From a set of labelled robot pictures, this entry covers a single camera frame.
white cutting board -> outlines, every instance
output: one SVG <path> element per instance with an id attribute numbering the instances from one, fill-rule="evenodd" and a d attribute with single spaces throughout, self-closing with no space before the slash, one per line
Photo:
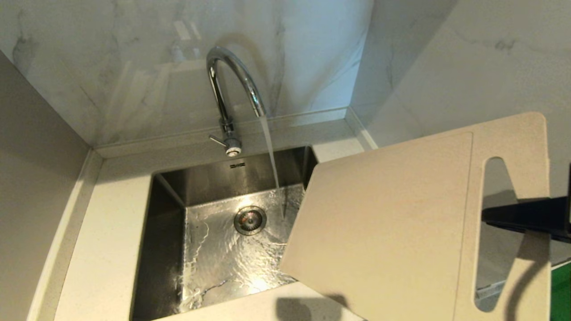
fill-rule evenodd
<path id="1" fill-rule="evenodd" d="M 281 268 L 376 320 L 547 320 L 549 236 L 528 233 L 496 309 L 474 304 L 484 167 L 549 196 L 545 118 L 526 113 L 319 164 Z"/>

sink basin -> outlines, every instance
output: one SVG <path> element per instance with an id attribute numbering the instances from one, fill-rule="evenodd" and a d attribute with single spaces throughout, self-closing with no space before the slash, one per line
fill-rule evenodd
<path id="1" fill-rule="evenodd" d="M 156 174 L 133 320 L 154 320 L 269 290 L 317 160 L 310 147 Z"/>

sink drain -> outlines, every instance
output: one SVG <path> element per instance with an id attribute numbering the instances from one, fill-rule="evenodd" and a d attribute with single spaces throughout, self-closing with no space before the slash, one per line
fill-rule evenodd
<path id="1" fill-rule="evenodd" d="M 254 235 L 266 226 L 266 214 L 257 206 L 247 206 L 234 217 L 236 231 L 244 235 Z"/>

faucet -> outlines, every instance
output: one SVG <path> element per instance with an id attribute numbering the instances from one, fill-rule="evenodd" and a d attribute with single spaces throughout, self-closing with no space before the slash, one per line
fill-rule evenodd
<path id="1" fill-rule="evenodd" d="M 262 104 L 262 98 L 260 97 L 258 88 L 256 88 L 256 84 L 254 84 L 252 76 L 250 76 L 242 61 L 240 61 L 235 54 L 226 48 L 212 48 L 206 56 L 206 69 L 208 70 L 208 77 L 210 79 L 210 84 L 212 85 L 212 90 L 214 91 L 214 98 L 216 99 L 218 111 L 220 112 L 219 123 L 220 128 L 222 129 L 223 139 L 219 139 L 213 135 L 210 135 L 209 138 L 224 146 L 226 148 L 226 155 L 234 157 L 242 152 L 242 142 L 238 139 L 236 131 L 234 130 L 234 120 L 232 119 L 232 116 L 228 115 L 224 97 L 222 97 L 222 93 L 220 92 L 220 83 L 218 82 L 218 72 L 216 69 L 216 63 L 218 61 L 225 62 L 236 74 L 238 80 L 240 80 L 240 83 L 242 83 L 244 90 L 248 94 L 248 98 L 250 99 L 250 103 L 252 104 L 252 108 L 254 109 L 256 116 L 265 116 L 266 110 Z"/>

white countertop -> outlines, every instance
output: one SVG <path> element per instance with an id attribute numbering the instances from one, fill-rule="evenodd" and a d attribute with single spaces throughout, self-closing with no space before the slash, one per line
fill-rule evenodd
<path id="1" fill-rule="evenodd" d="M 262 134 L 242 137 L 243 156 L 266 152 Z M 320 162 L 363 148 L 344 120 L 272 132 L 276 149 L 312 145 Z M 56 321 L 130 320 L 152 174 L 224 160 L 212 142 L 106 159 L 64 282 Z M 255 312 L 244 313 L 253 304 Z M 338 303 L 297 282 L 164 318 L 183 320 L 361 320 Z"/>

